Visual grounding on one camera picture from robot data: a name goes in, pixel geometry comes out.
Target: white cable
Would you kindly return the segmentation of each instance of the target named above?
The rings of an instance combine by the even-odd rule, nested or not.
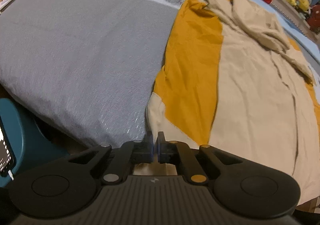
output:
[[[11,170],[9,170],[9,171],[8,171],[8,174],[9,174],[9,176],[10,176],[11,180],[13,181],[13,180],[14,180],[14,178],[13,178],[13,174],[12,174]]]

